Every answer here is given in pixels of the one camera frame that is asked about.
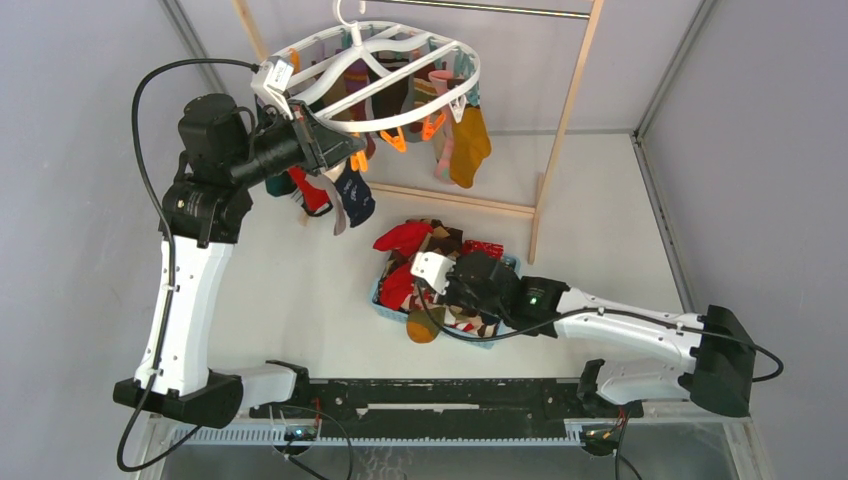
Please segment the grey ribbed sock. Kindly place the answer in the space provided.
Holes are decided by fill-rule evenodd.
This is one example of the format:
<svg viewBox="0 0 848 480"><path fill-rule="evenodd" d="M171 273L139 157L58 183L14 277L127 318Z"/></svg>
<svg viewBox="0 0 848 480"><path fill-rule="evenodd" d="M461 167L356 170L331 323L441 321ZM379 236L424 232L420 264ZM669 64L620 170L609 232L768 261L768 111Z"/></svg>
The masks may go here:
<svg viewBox="0 0 848 480"><path fill-rule="evenodd" d="M338 193L338 191L335 187L335 184L333 183L333 181L330 178L328 178L326 175L320 175L318 177L318 179L319 179L319 183L321 184L322 188L324 189L324 191L328 195L328 199L329 199L329 201L330 201L330 203L333 207L333 210L335 212L335 223L334 223L333 234L335 236L340 236L341 234L343 234L345 232L345 230L347 229L347 225L348 225L347 215L345 213L341 197L340 197L340 195L339 195L339 193Z"/></svg>

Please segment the navy sock with lettering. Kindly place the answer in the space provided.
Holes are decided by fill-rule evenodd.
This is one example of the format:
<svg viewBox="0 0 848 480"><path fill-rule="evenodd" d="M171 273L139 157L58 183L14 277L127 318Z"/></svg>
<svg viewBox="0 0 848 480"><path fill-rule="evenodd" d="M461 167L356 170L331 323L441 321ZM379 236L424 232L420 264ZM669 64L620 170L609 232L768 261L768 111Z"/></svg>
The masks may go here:
<svg viewBox="0 0 848 480"><path fill-rule="evenodd" d="M361 173L355 171L349 163L339 169L338 173L332 183L341 200L349 226L356 228L373 215L376 201Z"/></svg>

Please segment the white clothespin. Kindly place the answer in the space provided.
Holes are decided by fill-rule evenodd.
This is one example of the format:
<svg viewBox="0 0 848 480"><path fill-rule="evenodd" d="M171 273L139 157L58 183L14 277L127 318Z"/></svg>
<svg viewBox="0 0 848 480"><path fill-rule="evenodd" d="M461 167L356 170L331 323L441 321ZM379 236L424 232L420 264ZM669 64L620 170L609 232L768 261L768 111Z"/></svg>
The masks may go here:
<svg viewBox="0 0 848 480"><path fill-rule="evenodd" d="M462 122L464 112L467 106L467 98L466 95L458 95L455 98L451 99L447 104L453 121L456 124L460 124Z"/></svg>

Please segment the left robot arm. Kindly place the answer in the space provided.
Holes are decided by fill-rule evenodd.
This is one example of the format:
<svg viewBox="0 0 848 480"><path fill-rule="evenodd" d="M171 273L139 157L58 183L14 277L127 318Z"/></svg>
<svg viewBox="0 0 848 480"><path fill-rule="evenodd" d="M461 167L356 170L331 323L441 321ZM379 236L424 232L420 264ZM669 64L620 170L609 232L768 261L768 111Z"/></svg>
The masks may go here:
<svg viewBox="0 0 848 480"><path fill-rule="evenodd" d="M318 120L301 101L285 116L273 106L247 127L225 94L190 101L178 124L184 149L161 202L162 274L155 320L139 367L113 389L114 401L210 428L238 412L274 404L290 417L311 407L311 388L296 370L269 361L216 372L208 344L217 293L252 208L250 189L292 167L321 174L343 166L365 143Z"/></svg>

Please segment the red and cream Christmas sock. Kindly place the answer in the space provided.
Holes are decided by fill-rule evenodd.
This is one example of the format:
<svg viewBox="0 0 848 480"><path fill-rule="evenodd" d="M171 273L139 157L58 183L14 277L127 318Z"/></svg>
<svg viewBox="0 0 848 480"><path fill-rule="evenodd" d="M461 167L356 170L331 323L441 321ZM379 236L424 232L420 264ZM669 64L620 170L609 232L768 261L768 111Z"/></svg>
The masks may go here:
<svg viewBox="0 0 848 480"><path fill-rule="evenodd" d="M333 207L326 191L310 184L305 171L299 167L291 167L287 173L295 187L293 199L307 217L321 217L332 211Z"/></svg>

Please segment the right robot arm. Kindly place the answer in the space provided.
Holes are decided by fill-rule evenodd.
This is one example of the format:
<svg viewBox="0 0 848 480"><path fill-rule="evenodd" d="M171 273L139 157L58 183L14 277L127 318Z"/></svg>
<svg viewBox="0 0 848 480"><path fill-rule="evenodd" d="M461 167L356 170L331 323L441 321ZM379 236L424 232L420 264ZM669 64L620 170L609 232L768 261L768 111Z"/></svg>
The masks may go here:
<svg viewBox="0 0 848 480"><path fill-rule="evenodd" d="M436 304L492 317L507 327L508 337L584 339L636 354L633 361L585 364L577 393L589 415L653 400L686 400L732 418L750 412L761 350L725 307L711 305L703 314L637 308L562 281L521 277L480 251L457 259L419 252L411 273L416 288Z"/></svg>

